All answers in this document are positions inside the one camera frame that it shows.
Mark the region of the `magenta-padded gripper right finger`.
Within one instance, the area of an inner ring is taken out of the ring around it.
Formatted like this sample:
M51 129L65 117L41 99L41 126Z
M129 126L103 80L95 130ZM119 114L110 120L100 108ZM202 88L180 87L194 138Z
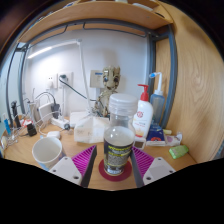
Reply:
M162 157L153 158L136 147L132 147L130 157L137 187L143 187L175 173L175 169Z

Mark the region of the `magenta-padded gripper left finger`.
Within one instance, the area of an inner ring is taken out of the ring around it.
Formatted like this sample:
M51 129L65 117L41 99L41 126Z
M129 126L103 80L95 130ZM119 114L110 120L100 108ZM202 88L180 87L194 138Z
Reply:
M63 157L49 172L76 185L87 187L96 155L97 146L93 145L72 158Z

